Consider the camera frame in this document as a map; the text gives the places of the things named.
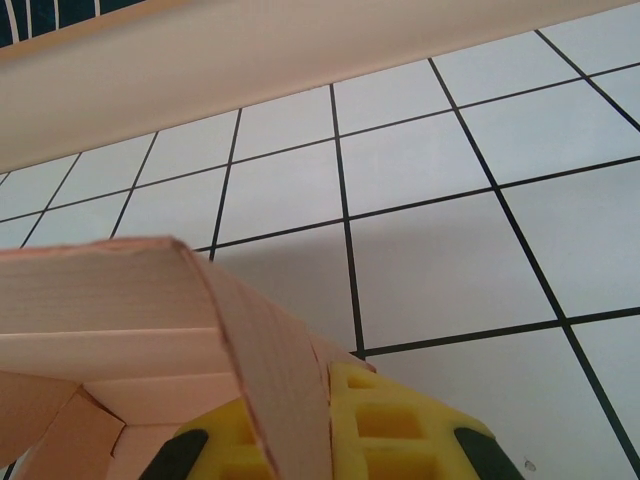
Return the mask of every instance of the tiled floor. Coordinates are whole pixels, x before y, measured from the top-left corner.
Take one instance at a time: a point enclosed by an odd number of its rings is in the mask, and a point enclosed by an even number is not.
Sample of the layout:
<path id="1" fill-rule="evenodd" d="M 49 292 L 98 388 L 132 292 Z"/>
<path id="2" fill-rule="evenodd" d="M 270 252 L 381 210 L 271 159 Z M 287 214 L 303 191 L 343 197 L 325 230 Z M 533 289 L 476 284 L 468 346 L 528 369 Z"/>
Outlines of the tiled floor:
<path id="1" fill-rule="evenodd" d="M 176 235 L 484 420 L 528 480 L 636 478 L 639 25 L 636 4 L 0 175 L 0 246 Z"/>

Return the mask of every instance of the white tile wall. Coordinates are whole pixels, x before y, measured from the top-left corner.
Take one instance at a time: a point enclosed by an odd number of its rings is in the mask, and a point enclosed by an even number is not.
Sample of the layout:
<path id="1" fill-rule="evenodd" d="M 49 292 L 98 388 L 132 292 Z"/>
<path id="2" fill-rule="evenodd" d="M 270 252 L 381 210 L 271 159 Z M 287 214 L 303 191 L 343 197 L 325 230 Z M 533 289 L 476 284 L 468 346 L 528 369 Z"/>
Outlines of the white tile wall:
<path id="1" fill-rule="evenodd" d="M 636 120 L 639 15 L 543 29 Z M 466 131 L 424 60 L 0 175 L 0 247 L 176 235 L 527 480 L 638 478 L 640 128 L 535 33 L 434 64 Z"/>

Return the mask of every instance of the black rubber piece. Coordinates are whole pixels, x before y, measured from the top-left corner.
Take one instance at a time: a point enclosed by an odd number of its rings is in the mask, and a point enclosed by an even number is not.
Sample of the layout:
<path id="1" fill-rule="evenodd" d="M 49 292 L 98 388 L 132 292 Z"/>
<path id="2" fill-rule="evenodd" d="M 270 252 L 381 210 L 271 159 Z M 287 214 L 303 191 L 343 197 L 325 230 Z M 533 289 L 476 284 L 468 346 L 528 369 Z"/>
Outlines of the black rubber piece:
<path id="1" fill-rule="evenodd" d="M 454 434 L 480 480 L 524 480 L 495 438 L 470 428 L 456 428 Z"/>
<path id="2" fill-rule="evenodd" d="M 189 430 L 165 442 L 140 480 L 187 480 L 198 460 L 209 434 L 204 430 Z"/>

